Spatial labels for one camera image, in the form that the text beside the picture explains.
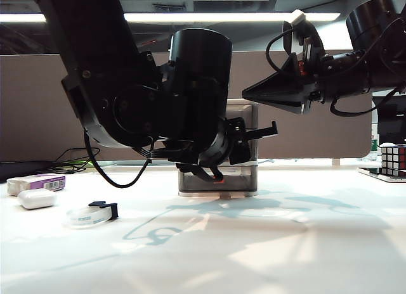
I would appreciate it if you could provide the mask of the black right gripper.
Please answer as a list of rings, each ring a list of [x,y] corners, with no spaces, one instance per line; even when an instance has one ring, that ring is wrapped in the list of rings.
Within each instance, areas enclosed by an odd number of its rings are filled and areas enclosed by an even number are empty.
[[[244,89],[242,97],[295,114],[304,114],[310,110],[311,101],[331,102],[336,98],[369,92],[368,57],[364,50],[335,55],[306,53],[298,66],[297,54],[291,53],[280,72]]]

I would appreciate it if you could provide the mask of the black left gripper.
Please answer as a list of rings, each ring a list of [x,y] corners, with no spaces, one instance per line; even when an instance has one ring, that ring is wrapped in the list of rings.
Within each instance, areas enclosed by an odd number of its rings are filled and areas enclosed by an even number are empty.
[[[271,127],[246,131],[245,121],[242,117],[225,120],[225,137],[227,141],[226,159],[230,165],[246,163],[251,160],[251,149],[248,139],[261,139],[263,137],[277,136],[277,122],[271,121]],[[210,167],[211,176],[200,166],[185,163],[176,163],[176,168],[183,173],[191,172],[199,179],[210,182],[222,182],[223,174],[216,165]]]

